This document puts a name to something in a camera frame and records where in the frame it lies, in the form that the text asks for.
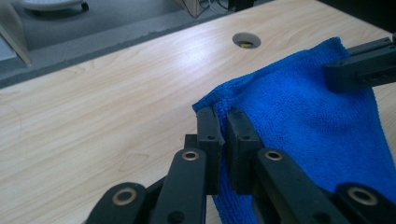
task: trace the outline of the white object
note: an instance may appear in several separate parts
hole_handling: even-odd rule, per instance
[[[55,11],[75,5],[81,5],[84,11],[88,10],[85,0],[23,0],[21,5],[34,11]]]

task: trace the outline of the light wood tabletop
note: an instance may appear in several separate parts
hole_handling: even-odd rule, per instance
[[[262,40],[241,49],[233,35]],[[191,105],[219,84],[340,36],[390,36],[312,0],[279,0],[0,90],[0,223],[81,223],[122,182],[165,176]],[[396,84],[375,88],[395,158]],[[219,223],[208,201],[206,223]]]

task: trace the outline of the gray floor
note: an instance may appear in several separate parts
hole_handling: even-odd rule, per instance
[[[19,58],[0,62],[0,88],[224,16],[208,9],[194,19],[173,0],[87,2],[87,12],[73,7],[39,17],[13,4],[33,63],[27,66]],[[268,0],[258,0],[255,6],[264,2]],[[225,11],[219,6],[217,10]]]

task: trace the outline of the cloth fold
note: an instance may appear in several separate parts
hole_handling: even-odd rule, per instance
[[[267,147],[286,151],[320,187],[357,182],[396,203],[396,170],[373,90],[334,93],[321,66],[349,57],[338,37],[297,52],[252,74],[228,81],[193,105],[212,106],[222,134],[232,107],[243,110]],[[257,223],[250,196],[230,188],[225,162],[221,194],[214,196],[223,223]]]

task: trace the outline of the blue microfiber cloth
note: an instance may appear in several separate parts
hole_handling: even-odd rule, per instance
[[[373,90],[334,93],[321,66],[349,57],[337,37],[252,74],[228,81],[193,109],[212,106],[225,136],[226,113],[245,111],[267,147],[286,151],[320,187],[370,186],[396,203],[396,170]],[[214,196],[223,223],[257,223],[250,196],[231,190],[222,162],[221,194]]]

